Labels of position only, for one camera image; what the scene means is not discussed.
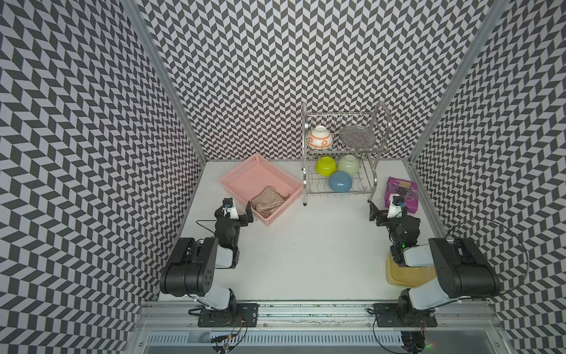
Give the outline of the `pink plastic basket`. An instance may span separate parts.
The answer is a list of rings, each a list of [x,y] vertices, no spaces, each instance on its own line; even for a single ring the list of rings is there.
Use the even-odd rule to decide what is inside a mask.
[[[255,153],[220,179],[226,192],[235,201],[246,206],[266,187],[272,187],[282,197],[284,203],[268,217],[262,216],[252,207],[254,215],[266,226],[270,226],[303,192],[303,182],[277,168],[260,153]]]

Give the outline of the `striped brown square dishcloth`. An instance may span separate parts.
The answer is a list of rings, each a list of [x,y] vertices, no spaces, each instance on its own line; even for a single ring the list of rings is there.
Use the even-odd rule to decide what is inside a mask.
[[[282,196],[273,186],[267,186],[260,194],[253,197],[251,206],[263,218],[269,218],[287,199],[289,196]]]

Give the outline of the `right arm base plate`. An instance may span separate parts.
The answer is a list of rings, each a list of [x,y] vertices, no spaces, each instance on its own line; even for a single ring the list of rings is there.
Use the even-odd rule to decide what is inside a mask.
[[[402,311],[393,302],[379,302],[372,305],[378,327],[393,328],[434,328],[438,326],[433,311]]]

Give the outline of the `aluminium front rail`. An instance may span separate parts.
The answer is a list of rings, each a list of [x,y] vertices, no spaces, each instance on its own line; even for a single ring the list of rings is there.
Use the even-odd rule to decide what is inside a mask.
[[[256,330],[365,330],[375,315],[374,304],[394,308],[391,300],[358,301],[256,301]],[[198,317],[189,314],[197,305],[189,301],[148,302],[141,308],[134,330],[197,330]],[[493,307],[485,301],[465,300],[437,308],[427,324],[415,329],[503,330]]]

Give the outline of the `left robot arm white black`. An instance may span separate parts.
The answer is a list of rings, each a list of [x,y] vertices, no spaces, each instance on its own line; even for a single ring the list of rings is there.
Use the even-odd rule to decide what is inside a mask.
[[[212,237],[178,240],[160,276],[160,291],[176,297],[188,296],[203,306],[204,324],[218,327],[244,324],[233,290],[215,281],[217,269],[236,268],[240,230],[254,221],[251,205],[240,215],[232,198],[215,211]]]

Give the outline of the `white orange patterned bowl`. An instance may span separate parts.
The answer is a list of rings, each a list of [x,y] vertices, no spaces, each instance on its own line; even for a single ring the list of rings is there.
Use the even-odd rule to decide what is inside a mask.
[[[333,135],[328,128],[317,125],[312,128],[308,135],[308,146],[316,150],[326,150],[333,146]]]

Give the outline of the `grey speckled plate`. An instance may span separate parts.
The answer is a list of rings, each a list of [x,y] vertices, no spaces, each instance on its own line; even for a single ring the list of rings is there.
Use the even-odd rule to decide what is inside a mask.
[[[349,125],[339,132],[340,140],[351,149],[372,149],[376,143],[373,131],[369,127]]]

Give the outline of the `pale green bowl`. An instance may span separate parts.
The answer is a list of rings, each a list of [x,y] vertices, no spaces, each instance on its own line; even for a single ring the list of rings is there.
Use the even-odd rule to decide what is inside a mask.
[[[354,177],[358,174],[360,162],[358,157],[353,155],[344,155],[338,161],[338,171],[345,172]]]

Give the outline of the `purple snack packet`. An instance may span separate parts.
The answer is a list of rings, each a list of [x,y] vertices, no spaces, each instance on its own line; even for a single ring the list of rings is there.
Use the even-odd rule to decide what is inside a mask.
[[[401,196],[405,200],[408,212],[416,214],[419,209],[418,186],[415,181],[403,180],[400,178],[389,177],[386,183],[384,202],[386,208],[390,207],[393,196]]]

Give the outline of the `metal two-tier dish rack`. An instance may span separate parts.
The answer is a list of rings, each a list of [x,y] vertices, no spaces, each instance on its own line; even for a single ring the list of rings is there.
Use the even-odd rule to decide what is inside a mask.
[[[352,178],[352,189],[345,193],[347,196],[365,196],[372,201],[377,191],[377,165],[383,155],[390,151],[390,138],[393,130],[393,116],[384,101],[380,101],[369,112],[311,112],[307,105],[302,104],[302,205],[307,206],[313,196],[335,196],[328,185],[328,177],[315,172],[315,164],[322,156],[330,156],[338,161],[344,155],[358,157],[361,170]],[[317,125],[329,128],[333,135],[333,146],[326,150],[316,150],[308,146],[309,132]],[[372,149],[351,149],[342,143],[340,130],[349,125],[369,127],[376,138]]]

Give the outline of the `blue bowl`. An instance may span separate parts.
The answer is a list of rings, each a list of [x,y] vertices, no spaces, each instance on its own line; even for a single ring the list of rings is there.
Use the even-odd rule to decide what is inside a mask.
[[[352,177],[345,171],[336,171],[328,178],[331,191],[336,193],[348,193],[352,189]]]

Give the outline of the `lime green bowl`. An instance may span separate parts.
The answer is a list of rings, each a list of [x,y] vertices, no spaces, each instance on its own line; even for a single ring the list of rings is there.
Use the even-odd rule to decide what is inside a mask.
[[[330,177],[338,170],[336,161],[330,156],[322,156],[315,164],[318,175]]]

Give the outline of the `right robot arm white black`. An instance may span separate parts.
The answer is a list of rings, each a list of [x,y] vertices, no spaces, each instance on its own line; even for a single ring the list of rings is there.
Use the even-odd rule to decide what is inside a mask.
[[[370,221],[385,227],[391,259],[400,268],[435,268],[436,277],[404,289],[395,303],[375,303],[368,312],[378,327],[436,326],[434,311],[462,299],[499,295],[501,282],[486,257],[470,238],[449,241],[433,237],[419,245],[420,219],[408,214],[404,199],[394,197],[389,209],[369,203]]]

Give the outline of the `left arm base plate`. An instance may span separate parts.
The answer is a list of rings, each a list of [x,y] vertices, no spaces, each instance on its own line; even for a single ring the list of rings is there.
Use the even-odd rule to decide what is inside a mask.
[[[203,309],[198,315],[198,327],[236,327],[253,328],[257,325],[259,304],[253,302],[237,303],[225,310]]]

